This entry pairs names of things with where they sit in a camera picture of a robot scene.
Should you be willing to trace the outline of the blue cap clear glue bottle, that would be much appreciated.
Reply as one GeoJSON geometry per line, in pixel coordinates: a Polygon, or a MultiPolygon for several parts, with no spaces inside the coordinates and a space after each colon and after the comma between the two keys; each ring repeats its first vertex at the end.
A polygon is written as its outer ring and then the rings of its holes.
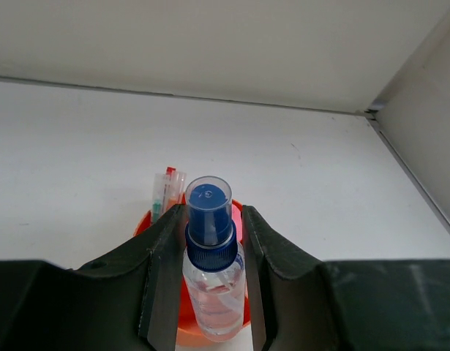
{"type": "Polygon", "coordinates": [[[201,333],[212,342],[224,342],[242,329],[246,290],[232,190],[224,179],[206,175],[188,185],[185,199],[183,277],[201,333]]]}

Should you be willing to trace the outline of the green pen refill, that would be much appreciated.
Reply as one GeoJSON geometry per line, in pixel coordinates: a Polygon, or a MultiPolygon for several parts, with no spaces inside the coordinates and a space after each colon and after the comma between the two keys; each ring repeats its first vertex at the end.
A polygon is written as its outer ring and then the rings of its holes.
{"type": "Polygon", "coordinates": [[[166,174],[155,174],[151,201],[151,223],[155,223],[163,214],[166,182],[166,174]]]}

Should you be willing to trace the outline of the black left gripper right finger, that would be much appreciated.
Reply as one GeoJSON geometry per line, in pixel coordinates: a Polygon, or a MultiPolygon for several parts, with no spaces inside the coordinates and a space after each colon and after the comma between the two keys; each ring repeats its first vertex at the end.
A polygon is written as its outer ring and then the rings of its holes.
{"type": "Polygon", "coordinates": [[[450,259],[323,262],[241,218],[255,350],[450,350],[450,259]]]}

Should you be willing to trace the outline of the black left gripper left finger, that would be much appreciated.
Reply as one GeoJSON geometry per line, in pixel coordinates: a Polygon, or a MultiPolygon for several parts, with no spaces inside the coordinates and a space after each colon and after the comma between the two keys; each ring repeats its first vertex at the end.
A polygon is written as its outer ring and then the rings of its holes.
{"type": "Polygon", "coordinates": [[[0,350],[173,350],[184,206],[78,269],[0,261],[0,350]]]}

